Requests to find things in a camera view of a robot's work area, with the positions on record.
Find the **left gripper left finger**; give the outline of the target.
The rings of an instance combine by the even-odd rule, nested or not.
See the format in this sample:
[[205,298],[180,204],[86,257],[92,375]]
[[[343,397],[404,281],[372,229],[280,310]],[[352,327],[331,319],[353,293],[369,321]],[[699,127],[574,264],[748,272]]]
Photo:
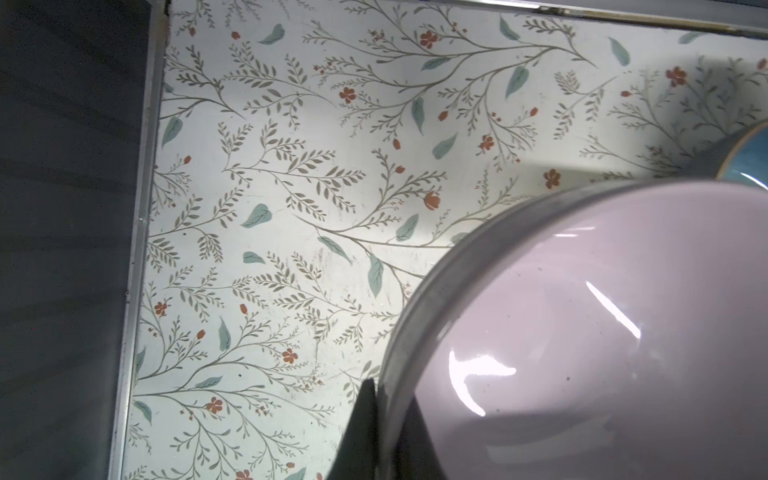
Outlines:
[[378,408],[376,385],[366,379],[342,437],[329,480],[374,480],[378,463]]

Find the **dark blue ceramic bowl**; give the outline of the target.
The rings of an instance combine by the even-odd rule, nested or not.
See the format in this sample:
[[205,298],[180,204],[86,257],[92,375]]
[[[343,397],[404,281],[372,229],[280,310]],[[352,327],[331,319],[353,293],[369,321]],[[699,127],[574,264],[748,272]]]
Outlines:
[[767,190],[767,120],[719,140],[685,165],[682,174]]

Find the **purple ceramic bowl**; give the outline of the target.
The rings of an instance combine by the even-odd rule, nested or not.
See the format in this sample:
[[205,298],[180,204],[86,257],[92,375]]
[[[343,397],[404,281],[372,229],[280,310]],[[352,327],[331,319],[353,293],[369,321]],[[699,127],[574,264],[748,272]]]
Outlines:
[[379,468],[418,401],[447,479],[763,479],[767,194],[608,182],[479,227],[418,287],[379,381]]

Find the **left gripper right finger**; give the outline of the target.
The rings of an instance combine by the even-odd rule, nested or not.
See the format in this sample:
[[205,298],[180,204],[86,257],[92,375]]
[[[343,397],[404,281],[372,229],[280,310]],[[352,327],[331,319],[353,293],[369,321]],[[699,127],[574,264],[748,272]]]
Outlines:
[[397,480],[446,480],[416,399],[409,404],[394,459]]

